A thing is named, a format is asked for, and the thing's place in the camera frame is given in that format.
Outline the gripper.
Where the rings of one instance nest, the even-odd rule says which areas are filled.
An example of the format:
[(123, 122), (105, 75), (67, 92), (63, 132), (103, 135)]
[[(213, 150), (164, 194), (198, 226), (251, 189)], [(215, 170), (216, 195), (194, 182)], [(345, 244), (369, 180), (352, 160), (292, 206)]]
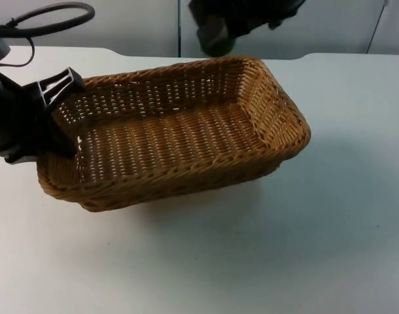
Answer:
[[(71, 67), (37, 83), (45, 107), (56, 107), (68, 97), (85, 91), (82, 77)], [(52, 113), (23, 88), (0, 73), (0, 157), (8, 164), (35, 162), (52, 153), (74, 158), (75, 142), (55, 121)]]
[(235, 38), (231, 33), (250, 33), (262, 25), (276, 29), (284, 20), (297, 15), (304, 3), (304, 0), (198, 0), (190, 1), (188, 8), (198, 26), (197, 37), (201, 49), (208, 51), (216, 33), (218, 45), (234, 46)]

